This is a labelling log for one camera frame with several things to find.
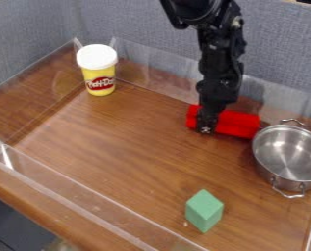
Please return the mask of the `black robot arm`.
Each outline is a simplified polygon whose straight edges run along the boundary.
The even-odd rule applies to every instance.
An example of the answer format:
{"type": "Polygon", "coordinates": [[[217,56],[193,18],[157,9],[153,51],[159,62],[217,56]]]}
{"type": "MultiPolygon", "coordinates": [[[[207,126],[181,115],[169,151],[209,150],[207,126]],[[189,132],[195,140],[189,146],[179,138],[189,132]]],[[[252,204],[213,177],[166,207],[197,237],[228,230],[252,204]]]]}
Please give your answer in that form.
{"type": "Polygon", "coordinates": [[[213,133],[218,114],[234,103],[242,82],[244,19],[236,0],[158,0],[171,26],[197,30],[201,59],[195,131],[213,133]]]}

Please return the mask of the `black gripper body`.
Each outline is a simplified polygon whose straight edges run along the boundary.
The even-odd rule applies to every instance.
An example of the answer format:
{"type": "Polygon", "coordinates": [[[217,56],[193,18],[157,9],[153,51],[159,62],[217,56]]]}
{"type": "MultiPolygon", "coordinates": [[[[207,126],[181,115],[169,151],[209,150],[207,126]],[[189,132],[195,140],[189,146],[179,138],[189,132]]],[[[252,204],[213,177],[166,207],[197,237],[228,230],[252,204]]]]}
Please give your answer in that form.
{"type": "Polygon", "coordinates": [[[202,80],[197,83],[199,106],[203,113],[219,113],[225,106],[234,103],[242,81],[242,72],[229,70],[202,71],[202,80]]]}

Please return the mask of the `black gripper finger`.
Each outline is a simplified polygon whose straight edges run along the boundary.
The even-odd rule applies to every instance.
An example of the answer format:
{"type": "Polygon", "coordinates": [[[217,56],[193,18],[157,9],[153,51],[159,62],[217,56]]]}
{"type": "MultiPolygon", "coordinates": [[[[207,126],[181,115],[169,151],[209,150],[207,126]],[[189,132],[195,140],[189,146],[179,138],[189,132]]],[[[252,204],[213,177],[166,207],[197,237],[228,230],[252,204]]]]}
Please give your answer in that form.
{"type": "Polygon", "coordinates": [[[213,134],[217,127],[221,110],[199,108],[197,112],[197,131],[201,134],[213,134]]]}

